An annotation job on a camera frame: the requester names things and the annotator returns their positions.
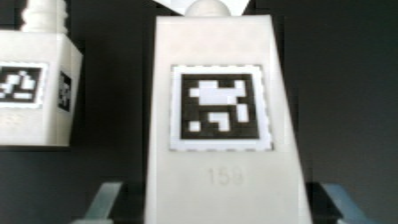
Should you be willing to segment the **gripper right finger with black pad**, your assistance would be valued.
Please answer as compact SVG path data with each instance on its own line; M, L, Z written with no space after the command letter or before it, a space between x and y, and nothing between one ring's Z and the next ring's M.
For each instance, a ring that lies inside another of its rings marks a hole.
M337 218L335 224L380 224L371 218L366 216L357 203L348 195L348 192L341 185L337 184L323 184L323 190L326 192L332 205L335 206L341 217Z

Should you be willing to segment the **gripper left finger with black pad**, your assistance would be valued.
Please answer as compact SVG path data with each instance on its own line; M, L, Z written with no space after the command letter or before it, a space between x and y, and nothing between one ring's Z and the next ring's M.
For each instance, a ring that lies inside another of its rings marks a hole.
M120 182L104 182L99 186L97 193L90 202L85 216L69 224L113 224L110 212L122 188Z

